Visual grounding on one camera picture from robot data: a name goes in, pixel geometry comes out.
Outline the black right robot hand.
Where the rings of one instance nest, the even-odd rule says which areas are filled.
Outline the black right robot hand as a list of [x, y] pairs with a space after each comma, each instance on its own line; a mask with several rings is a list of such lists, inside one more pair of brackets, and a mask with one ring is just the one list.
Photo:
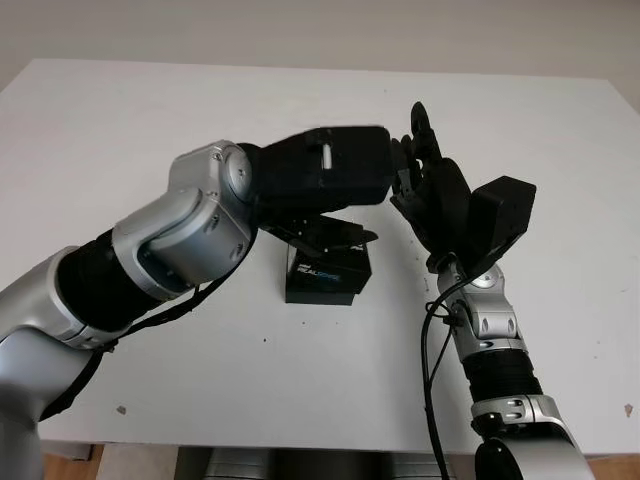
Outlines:
[[411, 133], [391, 141], [391, 203], [436, 257], [454, 253], [466, 228], [470, 188], [455, 161], [442, 155], [424, 105], [415, 103]]

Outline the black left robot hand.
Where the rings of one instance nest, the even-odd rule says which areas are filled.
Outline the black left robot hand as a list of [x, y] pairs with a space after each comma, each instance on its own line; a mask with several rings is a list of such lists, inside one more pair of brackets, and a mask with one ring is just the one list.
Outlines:
[[347, 251], [378, 239], [362, 225], [309, 212], [265, 212], [259, 228], [310, 257]]

